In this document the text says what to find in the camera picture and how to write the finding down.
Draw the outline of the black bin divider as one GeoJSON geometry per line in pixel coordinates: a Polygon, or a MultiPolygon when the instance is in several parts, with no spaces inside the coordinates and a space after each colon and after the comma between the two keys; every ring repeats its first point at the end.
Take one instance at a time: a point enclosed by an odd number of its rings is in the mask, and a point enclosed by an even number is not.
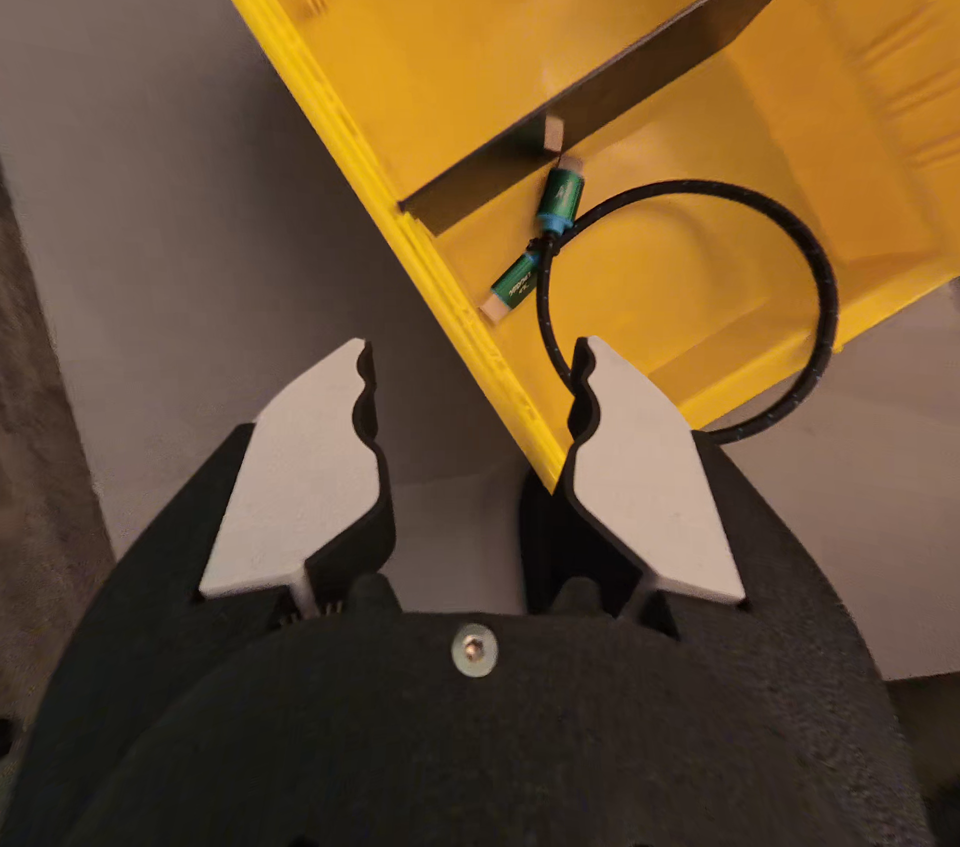
{"type": "Polygon", "coordinates": [[[399,203],[441,234],[726,49],[774,0],[695,0],[399,203]]]}

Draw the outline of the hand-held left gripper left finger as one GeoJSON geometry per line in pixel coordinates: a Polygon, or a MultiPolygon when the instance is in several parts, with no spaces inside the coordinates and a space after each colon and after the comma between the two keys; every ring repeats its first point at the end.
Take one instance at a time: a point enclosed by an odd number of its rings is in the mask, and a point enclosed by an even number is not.
{"type": "Polygon", "coordinates": [[[284,588],[297,611],[338,611],[394,551],[389,471],[377,442],[372,344],[351,339],[256,418],[198,591],[284,588]]]}

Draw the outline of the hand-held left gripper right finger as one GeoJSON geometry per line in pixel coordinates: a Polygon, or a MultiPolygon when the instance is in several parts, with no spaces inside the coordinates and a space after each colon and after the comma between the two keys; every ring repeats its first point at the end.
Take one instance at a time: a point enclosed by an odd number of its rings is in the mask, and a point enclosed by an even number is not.
{"type": "Polygon", "coordinates": [[[737,608],[747,593],[693,430],[597,335],[576,341],[560,497],[657,592],[737,608]]]}

